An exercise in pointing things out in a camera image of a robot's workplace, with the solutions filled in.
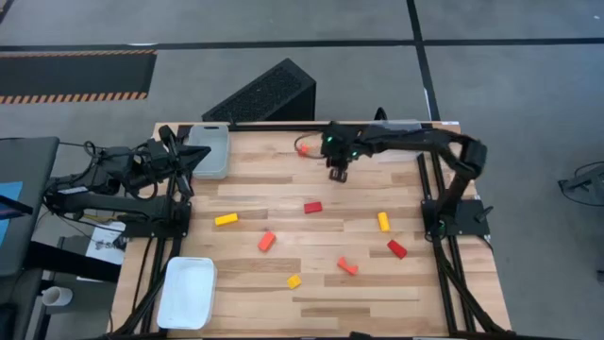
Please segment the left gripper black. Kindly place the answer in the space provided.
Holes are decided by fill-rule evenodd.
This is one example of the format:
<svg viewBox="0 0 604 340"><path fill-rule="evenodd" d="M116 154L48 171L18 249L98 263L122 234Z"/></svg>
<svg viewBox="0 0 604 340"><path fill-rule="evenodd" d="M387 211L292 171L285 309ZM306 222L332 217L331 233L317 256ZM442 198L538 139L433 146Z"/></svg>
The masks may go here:
<svg viewBox="0 0 604 340"><path fill-rule="evenodd" d="M150 139L143 149L142 187L158 184L171 176L176 177L176 187L183 197L192 197L190 173L211 152L209 146L184 145L171 128L164 125L159 128L159 139Z"/></svg>

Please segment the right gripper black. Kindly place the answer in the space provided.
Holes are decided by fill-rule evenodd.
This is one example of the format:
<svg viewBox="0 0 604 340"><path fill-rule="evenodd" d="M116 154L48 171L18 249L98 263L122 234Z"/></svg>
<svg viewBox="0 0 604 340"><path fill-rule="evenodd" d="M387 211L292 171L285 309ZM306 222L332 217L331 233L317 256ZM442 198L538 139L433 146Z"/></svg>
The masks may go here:
<svg viewBox="0 0 604 340"><path fill-rule="evenodd" d="M326 166L331 168L329 178L334 181L339 180L337 169L341 172L341 182L347 181L347 172L345 169L352 161L366 154L366 147L360 142L362 130L357 126L343 125L337 122L330 122L322 134L322 144L320 152L326 159Z"/></svg>

